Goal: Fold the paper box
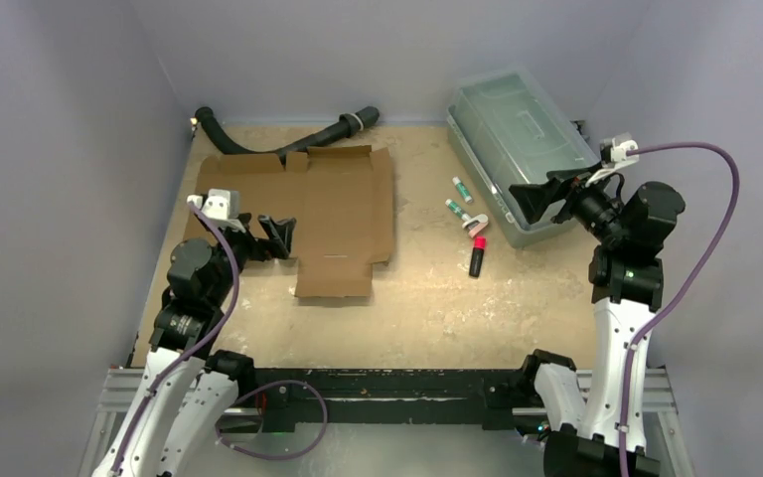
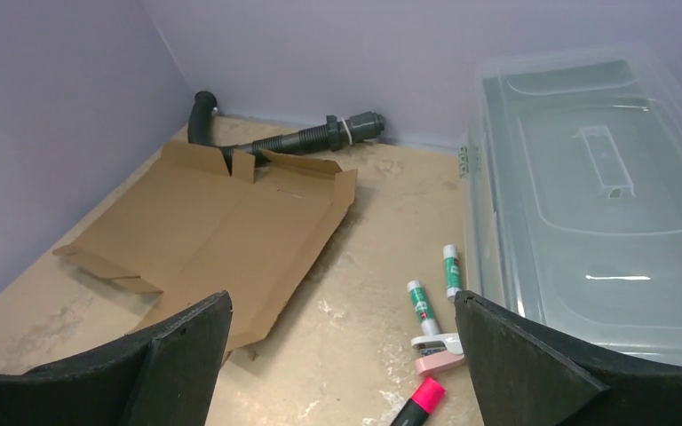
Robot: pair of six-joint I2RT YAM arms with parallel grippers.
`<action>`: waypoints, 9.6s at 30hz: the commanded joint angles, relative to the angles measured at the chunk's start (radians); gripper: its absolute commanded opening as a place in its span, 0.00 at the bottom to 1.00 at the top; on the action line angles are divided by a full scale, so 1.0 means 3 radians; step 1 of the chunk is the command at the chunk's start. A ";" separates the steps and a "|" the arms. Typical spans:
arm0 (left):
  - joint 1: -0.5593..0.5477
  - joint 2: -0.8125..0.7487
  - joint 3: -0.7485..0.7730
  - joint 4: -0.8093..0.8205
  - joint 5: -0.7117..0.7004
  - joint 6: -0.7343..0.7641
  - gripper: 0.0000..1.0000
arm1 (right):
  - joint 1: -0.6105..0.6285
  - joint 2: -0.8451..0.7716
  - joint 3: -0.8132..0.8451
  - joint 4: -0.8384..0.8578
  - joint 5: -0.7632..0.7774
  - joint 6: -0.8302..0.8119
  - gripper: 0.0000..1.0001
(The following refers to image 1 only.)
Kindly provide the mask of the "brown cardboard box sheet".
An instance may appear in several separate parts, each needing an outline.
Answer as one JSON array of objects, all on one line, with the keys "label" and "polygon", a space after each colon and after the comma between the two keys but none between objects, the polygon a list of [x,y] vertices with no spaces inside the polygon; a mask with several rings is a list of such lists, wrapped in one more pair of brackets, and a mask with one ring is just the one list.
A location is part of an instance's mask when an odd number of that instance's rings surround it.
[{"label": "brown cardboard box sheet", "polygon": [[371,296],[373,266],[393,252],[393,183],[385,148],[311,147],[285,158],[208,156],[194,191],[236,191],[243,213],[295,219],[296,297],[345,298]]}]

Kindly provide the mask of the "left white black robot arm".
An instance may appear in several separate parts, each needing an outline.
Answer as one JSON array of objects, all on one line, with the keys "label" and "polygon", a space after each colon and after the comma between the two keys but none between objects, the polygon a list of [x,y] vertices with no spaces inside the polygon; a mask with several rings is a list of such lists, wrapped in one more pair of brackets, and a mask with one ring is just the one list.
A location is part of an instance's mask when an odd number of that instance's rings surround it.
[{"label": "left white black robot arm", "polygon": [[196,214],[216,238],[188,238],[171,253],[161,309],[136,395],[96,476],[177,476],[230,405],[253,400],[252,358],[212,349],[237,301],[239,275],[250,261],[285,259],[295,219],[251,216],[224,221]]}]

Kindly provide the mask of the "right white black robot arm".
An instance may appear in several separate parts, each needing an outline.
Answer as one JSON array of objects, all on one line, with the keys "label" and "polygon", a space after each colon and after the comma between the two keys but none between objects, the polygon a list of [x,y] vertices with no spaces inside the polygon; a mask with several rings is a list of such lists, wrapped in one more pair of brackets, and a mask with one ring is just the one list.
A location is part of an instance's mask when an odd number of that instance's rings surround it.
[{"label": "right white black robot arm", "polygon": [[671,186],[648,182],[622,202],[589,170],[557,171],[541,185],[509,189],[524,217],[540,221],[561,203],[554,223],[574,219],[599,242],[589,264],[596,362],[586,396],[569,359],[536,350],[518,378],[521,397],[544,404],[546,476],[658,476],[643,419],[648,325],[662,307],[664,271],[658,255],[685,208]]}]

